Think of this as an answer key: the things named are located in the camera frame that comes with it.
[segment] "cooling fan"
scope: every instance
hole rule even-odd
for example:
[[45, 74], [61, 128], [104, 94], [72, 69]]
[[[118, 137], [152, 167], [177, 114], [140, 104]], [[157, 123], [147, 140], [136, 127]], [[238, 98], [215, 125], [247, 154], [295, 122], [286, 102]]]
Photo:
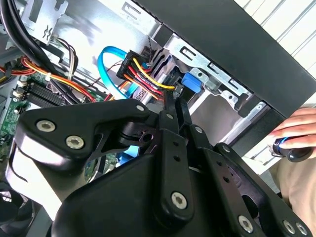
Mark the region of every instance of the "cooling fan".
[[0, 183], [0, 237], [19, 237], [26, 233], [34, 219], [30, 199]]

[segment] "finger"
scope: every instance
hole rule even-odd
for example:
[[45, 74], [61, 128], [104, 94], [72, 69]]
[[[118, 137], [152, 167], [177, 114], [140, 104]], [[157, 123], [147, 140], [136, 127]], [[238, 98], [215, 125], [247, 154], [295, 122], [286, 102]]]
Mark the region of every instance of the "finger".
[[302, 108], [295, 111], [291, 117], [301, 116], [301, 115], [316, 115], [316, 108]]
[[[295, 111], [290, 118], [292, 117], [297, 117], [297, 116], [304, 116], [304, 115], [316, 115], [316, 108], [302, 108], [299, 109], [297, 111]], [[287, 122], [287, 120], [285, 120], [283, 123], [281, 123], [278, 127], [276, 127], [273, 131], [277, 131], [280, 130], [282, 128], [284, 128], [284, 123]]]
[[287, 127], [271, 133], [275, 139], [282, 137], [297, 137], [316, 134], [316, 123]]
[[316, 135], [293, 138], [283, 142], [280, 147], [283, 149], [316, 147]]
[[284, 129], [286, 127], [294, 127], [298, 125], [316, 123], [316, 115], [300, 115], [295, 117], [290, 117], [282, 124], [280, 124], [274, 131]]

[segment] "bolt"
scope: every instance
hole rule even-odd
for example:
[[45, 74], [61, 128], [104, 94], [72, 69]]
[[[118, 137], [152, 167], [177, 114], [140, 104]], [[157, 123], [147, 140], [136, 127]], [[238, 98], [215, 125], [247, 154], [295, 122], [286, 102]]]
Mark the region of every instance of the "bolt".
[[187, 208], [187, 200], [181, 193], [174, 192], [171, 195], [171, 200], [172, 200], [172, 203], [179, 209], [183, 210]]
[[251, 222], [244, 216], [238, 216], [238, 221], [240, 226], [248, 233], [253, 232], [253, 227]]
[[229, 147], [226, 146], [226, 145], [223, 145], [223, 149], [224, 149], [225, 152], [228, 152], [228, 153], [231, 152]]
[[140, 110], [140, 111], [144, 111], [144, 110], [145, 110], [144, 107], [143, 107], [143, 106], [140, 106], [140, 105], [137, 105], [136, 108], [137, 108], [138, 110]]
[[296, 226], [303, 235], [307, 235], [307, 230], [304, 228], [304, 226], [302, 226], [302, 224], [296, 222]]
[[295, 229], [287, 220], [284, 220], [283, 224], [284, 224], [285, 228], [287, 229], [287, 231], [289, 231], [291, 234], [295, 234]]
[[170, 119], [173, 119], [173, 116], [170, 115], [170, 114], [167, 114], [167, 117], [170, 118]]
[[199, 132], [199, 133], [203, 133], [203, 130], [200, 127], [196, 127], [196, 131]]
[[53, 122], [48, 120], [41, 120], [36, 123], [36, 127], [39, 131], [42, 132], [52, 132], [56, 129], [56, 126]]
[[66, 139], [66, 144], [71, 149], [81, 149], [84, 146], [84, 140], [78, 136], [69, 136]]

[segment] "beige clothing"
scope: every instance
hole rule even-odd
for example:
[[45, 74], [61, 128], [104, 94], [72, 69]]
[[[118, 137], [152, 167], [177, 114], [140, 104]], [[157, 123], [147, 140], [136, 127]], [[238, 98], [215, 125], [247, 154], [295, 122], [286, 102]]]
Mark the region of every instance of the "beige clothing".
[[316, 158], [300, 163], [283, 158], [270, 171], [284, 201], [316, 237]]

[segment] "cable clip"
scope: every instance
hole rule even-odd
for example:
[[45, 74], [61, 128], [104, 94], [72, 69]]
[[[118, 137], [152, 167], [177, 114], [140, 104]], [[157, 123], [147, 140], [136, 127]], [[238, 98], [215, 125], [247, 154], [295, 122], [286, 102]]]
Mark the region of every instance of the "cable clip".
[[47, 73], [45, 77], [45, 81], [50, 81], [51, 73]]

